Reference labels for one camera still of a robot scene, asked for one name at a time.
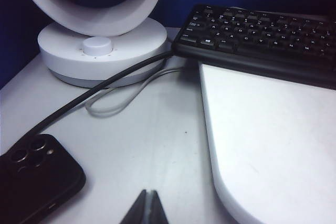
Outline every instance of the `keyboard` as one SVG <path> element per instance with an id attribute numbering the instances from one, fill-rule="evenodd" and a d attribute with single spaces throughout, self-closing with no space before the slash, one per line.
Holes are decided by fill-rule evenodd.
<path id="1" fill-rule="evenodd" d="M 333 22 L 195 5 L 172 49 L 209 65 L 336 89 Z"/>

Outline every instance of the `white cable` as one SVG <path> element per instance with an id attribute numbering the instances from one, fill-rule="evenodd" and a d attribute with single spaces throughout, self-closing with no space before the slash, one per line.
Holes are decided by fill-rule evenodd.
<path id="1" fill-rule="evenodd" d="M 95 95 L 94 97 L 92 97 L 91 99 L 89 99 L 86 103 L 85 103 L 85 108 L 86 110 L 91 113 L 91 114 L 105 114 L 105 113 L 110 113 L 110 112 L 115 112 L 115 111 L 119 111 L 124 109 L 146 86 L 148 83 L 150 83 L 152 80 L 156 79 L 159 76 L 163 76 L 167 73 L 173 73 L 173 72 L 179 72 L 181 70 L 185 69 L 185 67 L 181 67 L 181 68 L 169 68 L 169 69 L 162 69 L 158 72 L 156 72 L 155 74 L 153 74 L 152 76 L 150 76 L 147 80 L 145 80 L 141 86 L 131 95 L 129 96 L 127 99 L 125 99 L 123 102 L 109 107 L 109 108 L 103 108 L 103 109 L 97 109 L 97 108 L 93 108 L 92 105 L 97 102 L 100 98 L 102 98 L 104 95 L 106 95 L 107 93 L 113 91 L 116 88 L 110 88 L 110 89 L 105 89 L 102 90 L 100 93 L 98 93 L 97 95 Z"/>

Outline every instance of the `camera lens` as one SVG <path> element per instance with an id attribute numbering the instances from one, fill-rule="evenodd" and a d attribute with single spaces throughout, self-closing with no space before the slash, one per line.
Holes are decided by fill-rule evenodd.
<path id="1" fill-rule="evenodd" d="M 32 150 L 34 151 L 38 151 L 42 149 L 45 145 L 46 141 L 43 138 L 38 138 L 31 143 L 30 148 L 32 148 Z"/>
<path id="2" fill-rule="evenodd" d="M 37 154 L 37 155 L 31 156 L 28 160 L 28 163 L 29 163 L 29 165 L 37 167 L 37 166 L 41 165 L 43 160 L 44 160 L 44 156 L 42 154 Z"/>
<path id="3" fill-rule="evenodd" d="M 17 150 L 12 154 L 13 162 L 21 162 L 27 157 L 28 152 L 26 150 Z"/>

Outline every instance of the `white desk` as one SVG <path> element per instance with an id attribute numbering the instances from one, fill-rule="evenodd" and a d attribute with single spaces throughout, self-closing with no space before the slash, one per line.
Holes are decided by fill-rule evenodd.
<path id="1" fill-rule="evenodd" d="M 169 29 L 171 38 L 175 33 Z M 1 153 L 84 91 L 56 79 L 36 57 L 1 90 Z M 156 79 L 113 117 L 94 118 L 80 108 L 45 133 L 80 163 L 87 182 L 44 223 L 117 224 L 143 188 L 158 191 L 171 224 L 236 223 L 213 186 L 197 71 Z"/>

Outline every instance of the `smartphone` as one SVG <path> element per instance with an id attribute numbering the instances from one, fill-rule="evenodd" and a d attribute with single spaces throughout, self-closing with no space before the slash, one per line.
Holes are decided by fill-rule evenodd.
<path id="1" fill-rule="evenodd" d="M 81 166 L 53 136 L 21 139 L 0 156 L 0 223 L 38 223 L 85 181 Z"/>

